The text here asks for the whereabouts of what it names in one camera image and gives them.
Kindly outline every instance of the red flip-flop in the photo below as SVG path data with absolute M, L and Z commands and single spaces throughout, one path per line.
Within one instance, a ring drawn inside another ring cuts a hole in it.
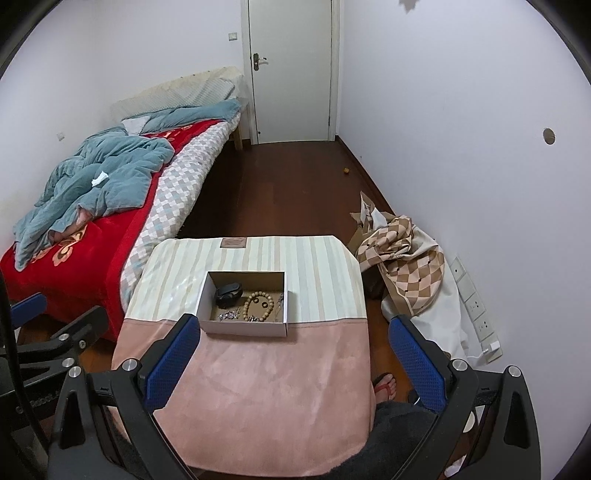
M 377 387 L 377 385 L 384 379 L 384 377 L 386 375 L 392 375 L 392 374 L 390 372 L 386 372 L 384 374 L 381 374 L 378 378 L 376 378 L 372 382 L 372 385 L 374 386 L 374 393 L 381 392 L 382 390 L 388 390 L 388 399 L 389 399 L 390 397 L 392 397 L 392 389 L 390 388 L 389 383 L 385 383 L 384 385 L 380 385 L 379 387 Z

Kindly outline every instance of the wall socket panel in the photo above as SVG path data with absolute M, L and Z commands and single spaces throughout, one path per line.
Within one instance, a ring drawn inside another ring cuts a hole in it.
M 478 292 L 475 292 L 474 295 L 467 299 L 465 305 L 466 310 L 468 311 L 468 316 L 473 322 L 486 311 Z
M 486 312 L 486 307 L 484 306 L 480 295 L 478 295 L 470 275 L 468 275 L 464 265 L 458 257 L 454 259 L 450 268 L 452 270 L 453 278 L 456 281 L 460 298 L 466 307 L 468 316 L 476 331 L 480 347 L 482 348 L 482 351 L 484 351 L 489 348 L 493 342 L 499 341 L 495 333 L 495 327 Z M 485 354 L 483 358 L 487 363 L 490 363 L 499 358 L 502 354 L 503 350 L 499 348 L 495 352 Z
M 492 323 L 489 321 L 488 315 L 486 313 L 480 315 L 473 325 L 474 330 L 476 331 L 476 336 L 480 342 L 487 340 L 490 335 L 495 333 L 495 329 L 493 328 Z
M 452 269 L 453 279 L 456 281 L 456 283 L 459 282 L 460 278 L 462 278 L 464 273 L 466 273 L 466 269 L 458 257 L 456 257 L 456 259 L 452 262 L 450 268 Z

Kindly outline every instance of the wooden bead bracelet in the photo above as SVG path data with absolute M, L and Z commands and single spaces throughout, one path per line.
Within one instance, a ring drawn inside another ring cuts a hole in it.
M 264 299 L 268 300 L 268 307 L 267 307 L 267 311 L 262 315 L 261 318 L 261 322 L 264 322 L 265 320 L 267 320 L 269 318 L 269 315 L 271 314 L 271 312 L 273 311 L 273 307 L 275 306 L 275 303 L 273 302 L 273 297 L 271 297 L 268 293 L 264 292 L 264 291 L 256 291 L 252 294 L 250 294 L 248 296 L 248 298 L 246 299 L 246 302 L 244 302 L 244 310 L 243 310 L 243 317 L 245 321 L 248 321 L 248 308 L 250 307 L 251 303 L 258 303 L 258 298 L 259 297 L 263 297 Z

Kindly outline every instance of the metal screw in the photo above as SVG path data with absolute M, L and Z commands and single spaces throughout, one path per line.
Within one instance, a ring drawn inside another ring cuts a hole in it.
M 79 366 L 76 366 L 76 367 L 70 368 L 68 375 L 70 375 L 72 378 L 76 378 L 81 373 L 82 373 L 82 369 Z
M 512 377 L 520 377 L 521 376 L 521 370 L 519 370 L 518 367 L 516 367 L 515 365 L 511 365 L 509 367 L 509 375 Z
M 131 372 L 132 370 L 135 370 L 138 366 L 138 361 L 135 358 L 129 358 L 125 362 L 123 362 L 122 366 L 123 370 L 125 370 L 126 372 Z
M 64 361 L 61 363 L 61 365 L 64 368 L 70 368 L 75 363 L 76 362 L 74 361 L 74 359 L 72 357 L 70 357 L 70 358 L 64 358 Z
M 468 369 L 468 364 L 464 360 L 462 360 L 461 358 L 456 358 L 452 362 L 452 366 L 453 366 L 453 368 L 455 368 L 459 372 L 463 372 L 464 370 Z

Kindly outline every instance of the wooden floor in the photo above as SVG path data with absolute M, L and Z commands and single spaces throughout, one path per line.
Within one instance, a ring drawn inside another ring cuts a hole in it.
M 344 168 L 350 173 L 345 175 Z M 336 142 L 257 145 L 238 154 L 229 144 L 208 175 L 179 238 L 265 235 L 334 235 L 347 243 L 355 231 L 366 182 Z M 385 209 L 375 198 L 376 206 Z M 388 344 L 388 324 L 377 300 L 367 301 L 372 377 L 393 373 L 396 400 L 406 401 L 410 382 Z M 60 324 L 42 318 L 21 329 L 20 343 L 47 339 Z M 102 340 L 81 358 L 88 371 L 111 364 L 114 345 Z M 239 478 L 210 473 L 201 478 Z

